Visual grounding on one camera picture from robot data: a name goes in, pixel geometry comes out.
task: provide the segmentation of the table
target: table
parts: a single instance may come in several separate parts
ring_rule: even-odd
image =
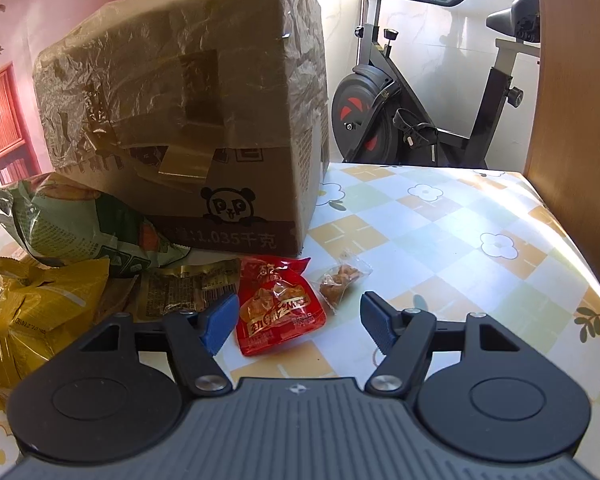
[[[216,359],[234,382],[352,376],[362,385],[382,354],[360,323],[360,295],[374,290],[402,309],[420,294],[439,319],[487,312],[581,384],[592,419],[576,459],[600,477],[600,285],[519,173],[331,164],[304,242],[305,276],[316,280],[343,250],[373,273],[322,329],[276,352],[247,358],[229,338]],[[18,251],[0,230],[0,255]],[[188,260],[226,257],[197,251]],[[436,354],[429,373],[458,358]],[[161,356],[141,359],[169,372]],[[0,412],[0,474],[17,455]]]

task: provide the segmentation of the gray ribbed surface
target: gray ribbed surface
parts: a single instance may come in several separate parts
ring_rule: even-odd
[[[297,393],[293,386],[306,388]],[[403,405],[353,379],[246,379],[193,404],[159,446],[110,465],[28,458],[4,480],[590,480],[567,457],[518,468],[472,463],[436,447]]]

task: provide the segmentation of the green snack bag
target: green snack bag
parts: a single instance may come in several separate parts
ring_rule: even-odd
[[[58,173],[1,186],[0,224],[42,264],[107,257],[112,277],[161,267],[189,252],[117,198]]]

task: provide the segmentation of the cardboard box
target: cardboard box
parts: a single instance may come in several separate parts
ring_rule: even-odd
[[[42,51],[57,171],[197,248],[298,254],[329,160],[316,0],[120,0]]]

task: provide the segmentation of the panda logo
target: panda logo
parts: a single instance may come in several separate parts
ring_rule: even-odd
[[[249,226],[253,222],[264,222],[264,218],[253,215],[255,193],[248,187],[240,191],[231,187],[211,189],[203,187],[200,196],[206,200],[206,210],[203,218],[208,218],[216,224],[229,223]]]

